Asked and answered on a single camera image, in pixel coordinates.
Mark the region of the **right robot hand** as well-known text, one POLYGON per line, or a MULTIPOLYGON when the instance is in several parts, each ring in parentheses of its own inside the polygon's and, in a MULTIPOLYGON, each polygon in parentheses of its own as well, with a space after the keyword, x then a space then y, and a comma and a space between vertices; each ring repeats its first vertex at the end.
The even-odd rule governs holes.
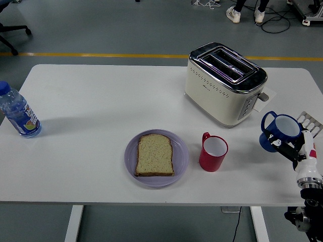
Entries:
POLYGON ((317 157, 313 136, 308 129, 297 122, 293 129, 294 133, 298 132, 297 135, 289 136, 277 125, 262 131, 270 147, 292 161, 293 169, 297 172, 299 187, 307 186, 309 183, 316 186, 322 183, 322 176, 316 167, 317 157))

